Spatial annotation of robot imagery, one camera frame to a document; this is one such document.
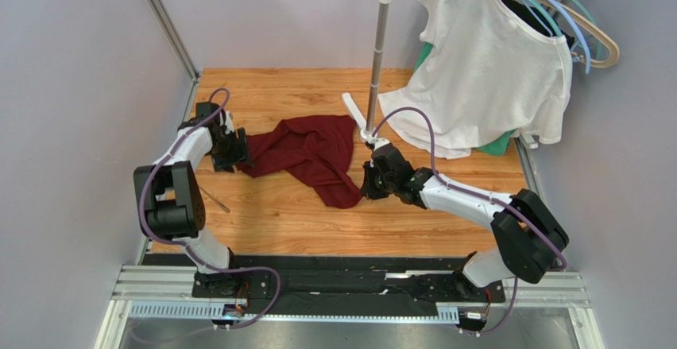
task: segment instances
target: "aluminum frame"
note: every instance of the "aluminum frame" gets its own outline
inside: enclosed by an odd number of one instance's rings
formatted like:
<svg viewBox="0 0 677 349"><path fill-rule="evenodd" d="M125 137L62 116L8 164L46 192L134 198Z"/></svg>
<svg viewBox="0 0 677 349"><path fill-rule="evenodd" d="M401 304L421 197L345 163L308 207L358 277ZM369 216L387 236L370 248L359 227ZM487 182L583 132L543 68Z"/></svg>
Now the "aluminum frame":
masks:
<svg viewBox="0 0 677 349"><path fill-rule="evenodd" d="M197 92L199 73L195 69L195 65L192 63L188 51L181 41L176 28L172 24L161 0L149 0L149 4L162 25L165 36L175 49L176 55L179 57L184 70L193 81L191 93L184 112L184 119L186 119L190 115ZM543 196L540 191L537 173L532 166L530 152L517 140L516 144L529 188ZM141 244L136 263L141 263L145 252L149 248L150 244L148 239L146 239ZM109 302L102 327L99 330L95 348L117 349L122 342L127 320L132 316L136 316L135 313L139 313L139 311L140 313L146 311L144 316L149 316L147 313L149 309L143 309L142 307L144 306L166 307L166 309L158 309L158 311L161 312L156 313L157 317L186 318L187 316L193 316L194 318L210 320L212 315L209 313L202 316L197 316L196 314L190 315L186 313L186 309L181 309L180 307L202 308L203 311L213 312L210 310L213 304L238 302L235 299L212 300L193 298L191 296L191 291L194 272L195 270L192 267L123 266ZM503 287L505 288L506 298L509 300L513 291L512 282L503 281ZM538 285L530 285L522 281L519 284L518 292L515 308L566 308L571 317L578 345L582 349L604 348L594 319L594 313L579 273L547 273ZM476 304L473 303L438 303L439 316L437 319L415 319L407 317L384 319L379 318L378 316L346 318L345 316L275 315L267 316L263 320L440 324L441 322L449 320L449 314L453 314L455 308L475 305Z"/></svg>

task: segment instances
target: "beige hanger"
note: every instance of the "beige hanger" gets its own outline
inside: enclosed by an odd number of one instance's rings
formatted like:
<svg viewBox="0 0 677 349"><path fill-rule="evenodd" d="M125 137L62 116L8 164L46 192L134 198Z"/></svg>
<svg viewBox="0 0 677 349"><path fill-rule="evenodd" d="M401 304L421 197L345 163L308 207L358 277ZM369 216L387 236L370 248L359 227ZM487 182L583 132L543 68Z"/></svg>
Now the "beige hanger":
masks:
<svg viewBox="0 0 677 349"><path fill-rule="evenodd" d="M555 6L552 5L547 0L536 0L538 3L554 9ZM592 24L586 17L582 16L581 14L573 11L570 7L563 5L560 3L560 5L571 15L571 18L576 22L577 25L579 25L582 29L590 33L590 35L594 36L599 40L605 47L606 49L609 50L609 57L606 58L606 60L595 60L595 59L590 59L590 66L595 67L595 68L608 68L614 65L617 61L619 56L621 55L621 49L618 48L618 44L616 44L613 39L609 37L604 31L599 29L596 25ZM581 61L585 63L585 57L584 56L579 56L581 58Z"/></svg>

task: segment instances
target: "white t-shirt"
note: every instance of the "white t-shirt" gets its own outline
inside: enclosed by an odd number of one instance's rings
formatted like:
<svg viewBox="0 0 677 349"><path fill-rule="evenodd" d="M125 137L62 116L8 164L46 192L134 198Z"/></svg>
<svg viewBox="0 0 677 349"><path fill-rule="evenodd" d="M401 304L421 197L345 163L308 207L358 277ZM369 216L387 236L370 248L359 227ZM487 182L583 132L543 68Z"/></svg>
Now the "white t-shirt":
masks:
<svg viewBox="0 0 677 349"><path fill-rule="evenodd" d="M421 109L435 132L435 155L458 158L509 130L552 144L569 103L567 39L546 37L501 0L419 0L428 11L422 41L433 44L407 87L379 95L383 114ZM388 124L430 151L420 115L400 112Z"/></svg>

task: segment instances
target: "dark red cloth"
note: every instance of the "dark red cloth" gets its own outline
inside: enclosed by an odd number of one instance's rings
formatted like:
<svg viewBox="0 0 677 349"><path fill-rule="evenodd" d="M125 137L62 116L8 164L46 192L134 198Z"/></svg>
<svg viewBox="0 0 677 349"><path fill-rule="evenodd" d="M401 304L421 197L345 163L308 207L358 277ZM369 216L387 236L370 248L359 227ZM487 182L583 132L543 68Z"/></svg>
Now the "dark red cloth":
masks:
<svg viewBox="0 0 677 349"><path fill-rule="evenodd" d="M346 174L353 158L354 130L350 116L282 120L270 133L247 136L253 167L238 168L253 178L287 170L313 187L327 206L353 207L362 198Z"/></svg>

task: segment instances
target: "cable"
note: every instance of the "cable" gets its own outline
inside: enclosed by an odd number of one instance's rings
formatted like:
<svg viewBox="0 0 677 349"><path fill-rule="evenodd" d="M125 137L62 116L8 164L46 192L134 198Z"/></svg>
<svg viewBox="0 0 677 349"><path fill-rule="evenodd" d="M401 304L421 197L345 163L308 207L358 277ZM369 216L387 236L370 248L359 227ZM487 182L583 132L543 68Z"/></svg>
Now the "cable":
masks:
<svg viewBox="0 0 677 349"><path fill-rule="evenodd" d="M536 236L538 236L543 241L543 243L545 243L547 248L549 248L552 251L552 253L555 254L555 256L560 260L560 262L562 264L560 266L557 266L557 267L552 267L552 269L553 270L564 270L565 268L567 268L567 260L562 255L562 252L560 250L558 250L557 247L554 244L552 244L550 239L548 239L542 232L540 232L540 230L538 228L536 228L536 226L534 226L532 221L530 221L527 217L525 217L521 212L519 212L513 206L511 206L510 204L507 204L506 202L503 202L502 200L492 198L491 196L485 196L484 194L481 194L479 192L474 192L472 190L462 188L462 187L457 186L455 184L450 184L450 183L446 182L439 175L439 173L437 172L437 169L435 168L435 132L433 132L432 123L430 122L430 119L427 117L427 115L422 110L415 108L415 107L402 107L402 108L398 108L398 109L390 112L387 116L385 116L381 120L381 122L378 123L376 128L373 130L372 137L376 137L376 134L378 133L379 129L385 124L385 122L388 121L389 118L391 118L392 116L394 116L397 113L400 113L401 111L414 111L414 112L420 114L421 116L423 116L425 123L427 124L428 132L430 132L430 169L432 171L432 175L435 177L435 179L440 184L443 184L447 188L454 189L458 192L465 193L469 196L473 196L473 197L478 198L480 200L486 200L486 201L489 201L492 204L498 204L499 206L501 206L501 207L505 208L506 210L510 211L520 221L525 223L529 227L529 229L531 229L534 232L534 234L536 234ZM494 326L493 328L491 328L487 331L483 331L482 333L472 332L471 335L477 335L477 334L489 335L491 333L496 332L498 329L500 329L505 324L505 321L508 320L510 313L513 311L513 306L515 306L516 296L517 296L517 277L515 277L515 283L513 285L513 296L510 298L510 304L508 304L508 311L505 314L505 316L503 316L501 321L499 321L498 324L496 324L496 326Z"/></svg>
<svg viewBox="0 0 677 349"><path fill-rule="evenodd" d="M277 303L277 299L280 297L280 290L282 288L282 279L280 278L280 274L276 270L274 270L273 268L264 267L264 266L255 266L255 267L249 267L249 268L237 268L237 269L233 269L233 270L215 267L215 266L213 266L209 263L206 263L195 252L193 252L191 247L186 242L174 242L172 240L163 239L163 238L160 238L159 236L155 235L155 233L153 233L153 231L151 231L151 229L148 225L148 220L145 217L145 199L146 199L146 196L148 195L148 191L150 190L150 184L153 182L153 179L157 175L157 172L159 172L160 169L162 168L162 166L164 164L166 164L167 161L169 161L174 156L174 154L179 149L181 144L184 143L185 139L190 134L192 134L193 132L195 132L199 128L205 126L206 124L211 122L211 120L213 120L216 116L221 114L221 112L223 111L223 108L225 108L226 104L228 104L228 100L230 100L230 91L228 91L228 89L226 89L224 87L221 87L221 88L218 88L215 91L213 91L211 93L211 95L209 96L209 101L211 101L214 98L214 96L221 91L226 92L226 99L223 100L223 103L221 103L219 108L216 109L214 111L214 113L210 114L204 120L199 122L197 125L193 126L190 130L188 130L188 132L181 135L176 140L176 142L174 143L174 146L169 150L169 153L167 153L167 155L162 157L162 159L160 159L157 162L157 164L155 164L153 169L150 171L150 174L148 175L148 179L144 183L143 189L141 190L141 197L140 197L139 204L138 204L138 214L139 214L139 219L141 220L141 228L146 233L146 235L148 235L149 238L151 238L152 240L154 240L156 242L160 242L160 243L164 243L164 244L169 244L169 245L174 245L174 246L182 246L186 250L186 255L189 258L191 258L193 262L197 263L199 266L204 266L205 268L207 268L209 270L212 270L212 271L215 271L215 272L220 272L220 273L245 273L245 272L254 272L254 271L267 271L267 272L270 272L275 277L277 282L275 284L276 287L275 287L275 293L273 294L273 299L271 299L270 303L268 303L268 305L263 309L263 311L261 311L259 314L254 316L251 320L248 320L244 323L237 324L237 325L230 327L230 329L239 329L239 328L249 327L251 324L254 324L257 321L259 321L266 313L268 313L268 311L270 311L270 309L273 308L275 303ZM206 330L207 330L206 328L199 329L198 331L191 332L188 335L197 334L196 332L205 332ZM188 335L181 336L177 339L187 337Z"/></svg>

